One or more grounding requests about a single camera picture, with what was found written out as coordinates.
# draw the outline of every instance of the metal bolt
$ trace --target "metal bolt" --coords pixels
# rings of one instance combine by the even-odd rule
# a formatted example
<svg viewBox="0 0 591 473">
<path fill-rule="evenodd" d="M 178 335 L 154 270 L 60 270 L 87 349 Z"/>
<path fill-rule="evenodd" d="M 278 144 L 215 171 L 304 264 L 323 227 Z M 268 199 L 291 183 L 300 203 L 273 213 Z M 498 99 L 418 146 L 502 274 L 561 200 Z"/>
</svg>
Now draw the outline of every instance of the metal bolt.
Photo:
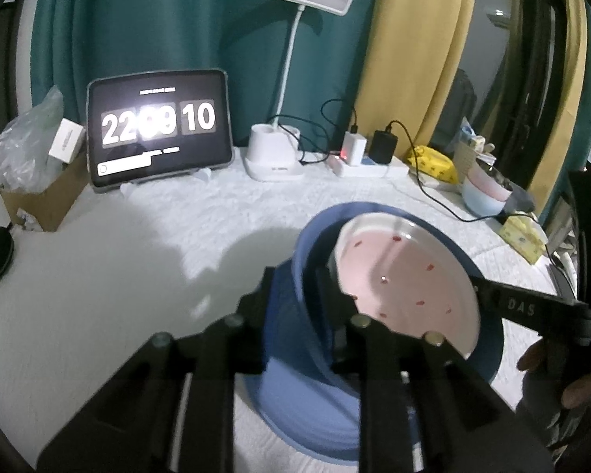
<svg viewBox="0 0 591 473">
<path fill-rule="evenodd" d="M 362 315 L 361 313 L 353 315 L 350 319 L 350 323 L 359 329 L 365 329 L 370 325 L 370 322 L 372 322 L 372 319 L 368 315 Z"/>
<path fill-rule="evenodd" d="M 238 315 L 237 313 L 232 313 L 231 315 L 227 315 L 224 321 L 227 327 L 236 329 L 245 323 L 245 318 L 243 318 L 241 315 Z"/>
<path fill-rule="evenodd" d="M 168 334 L 167 332 L 158 332 L 153 338 L 151 339 L 151 343 L 156 349 L 161 349 L 171 343 L 173 337 Z"/>
<path fill-rule="evenodd" d="M 423 338 L 434 347 L 439 347 L 444 343 L 444 336 L 436 330 L 427 331 Z"/>
</svg>

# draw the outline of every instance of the table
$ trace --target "table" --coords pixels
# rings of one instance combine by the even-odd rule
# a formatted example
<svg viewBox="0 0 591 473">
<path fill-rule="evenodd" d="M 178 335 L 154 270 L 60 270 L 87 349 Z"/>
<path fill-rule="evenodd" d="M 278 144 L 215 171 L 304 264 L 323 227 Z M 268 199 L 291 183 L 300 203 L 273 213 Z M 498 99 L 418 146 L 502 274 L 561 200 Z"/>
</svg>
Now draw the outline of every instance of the table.
<svg viewBox="0 0 591 473">
<path fill-rule="evenodd" d="M 456 209 L 459 196 L 437 194 Z M 56 233 L 16 230 L 16 255 L 0 283 L 0 426 L 35 464 L 42 447 L 156 331 L 196 333 L 235 310 L 263 269 L 287 260 L 321 210 L 367 200 L 398 206 L 450 236 L 484 275 L 554 293 L 543 259 L 530 266 L 493 228 L 465 224 L 428 200 L 411 178 L 340 179 L 323 164 L 294 183 L 248 178 L 234 163 L 211 181 L 169 178 L 97 195 L 87 187 Z M 0 224 L 7 222 L 0 201 Z M 493 388 L 514 406 L 516 361 L 536 334 L 505 325 Z M 238 383 L 238 472 L 356 471 L 319 462 L 275 436 Z"/>
</svg>

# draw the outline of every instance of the white power strip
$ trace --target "white power strip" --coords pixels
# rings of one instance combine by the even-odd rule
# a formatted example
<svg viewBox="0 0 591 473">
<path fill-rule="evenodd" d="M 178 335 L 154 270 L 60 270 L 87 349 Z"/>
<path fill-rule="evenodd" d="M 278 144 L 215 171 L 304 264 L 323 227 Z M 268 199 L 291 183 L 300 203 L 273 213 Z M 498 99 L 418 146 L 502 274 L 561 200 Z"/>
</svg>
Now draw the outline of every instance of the white power strip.
<svg viewBox="0 0 591 473">
<path fill-rule="evenodd" d="M 389 165 L 380 165 L 364 156 L 361 165 L 351 166 L 335 154 L 326 160 L 326 165 L 340 178 L 402 178 L 410 168 L 397 157 L 392 156 Z"/>
</svg>

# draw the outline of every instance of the finger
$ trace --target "finger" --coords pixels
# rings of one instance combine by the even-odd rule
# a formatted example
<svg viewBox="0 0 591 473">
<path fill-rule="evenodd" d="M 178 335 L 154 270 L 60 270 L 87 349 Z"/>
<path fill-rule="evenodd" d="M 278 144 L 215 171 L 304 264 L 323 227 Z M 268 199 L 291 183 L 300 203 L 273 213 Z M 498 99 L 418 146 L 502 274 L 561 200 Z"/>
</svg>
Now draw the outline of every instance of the finger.
<svg viewBox="0 0 591 473">
<path fill-rule="evenodd" d="M 521 356 L 517 363 L 520 371 L 534 371 L 540 366 L 547 355 L 545 340 L 539 340 Z"/>
<path fill-rule="evenodd" d="M 575 409 L 583 404 L 591 403 L 591 373 L 572 382 L 563 391 L 560 399 L 566 409 Z"/>
</svg>

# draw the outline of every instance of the black charger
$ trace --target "black charger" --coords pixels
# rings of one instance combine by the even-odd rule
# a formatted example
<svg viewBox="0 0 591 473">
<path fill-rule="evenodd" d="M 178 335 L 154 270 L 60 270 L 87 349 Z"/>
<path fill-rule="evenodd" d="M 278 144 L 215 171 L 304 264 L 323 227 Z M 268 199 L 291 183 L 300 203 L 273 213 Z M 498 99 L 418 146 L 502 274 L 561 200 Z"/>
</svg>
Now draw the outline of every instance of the black charger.
<svg viewBox="0 0 591 473">
<path fill-rule="evenodd" d="M 392 161 L 397 143 L 398 137 L 392 133 L 390 126 L 385 128 L 385 131 L 376 130 L 368 152 L 370 160 L 381 165 L 388 165 Z"/>
</svg>

